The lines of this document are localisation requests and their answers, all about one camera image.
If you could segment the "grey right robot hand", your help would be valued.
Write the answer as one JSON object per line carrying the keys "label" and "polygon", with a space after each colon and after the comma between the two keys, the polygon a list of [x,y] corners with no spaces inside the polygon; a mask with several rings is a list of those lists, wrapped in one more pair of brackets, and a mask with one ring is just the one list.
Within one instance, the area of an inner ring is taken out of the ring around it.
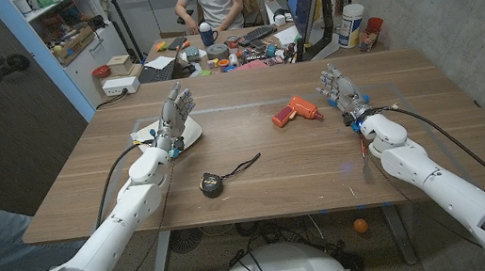
{"label": "grey right robot hand", "polygon": [[341,110],[346,119],[358,120],[372,109],[360,88],[331,62],[328,63],[327,70],[320,74],[319,82],[321,87],[317,87],[316,92],[327,97],[331,105]]}

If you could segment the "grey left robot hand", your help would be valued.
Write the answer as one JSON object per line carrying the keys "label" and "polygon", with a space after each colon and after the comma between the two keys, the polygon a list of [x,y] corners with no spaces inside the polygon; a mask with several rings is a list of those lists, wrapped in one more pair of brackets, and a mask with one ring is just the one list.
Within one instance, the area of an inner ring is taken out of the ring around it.
{"label": "grey left robot hand", "polygon": [[185,123],[194,107],[189,89],[181,90],[180,83],[176,82],[163,103],[153,146],[164,151],[182,151],[185,148]]}

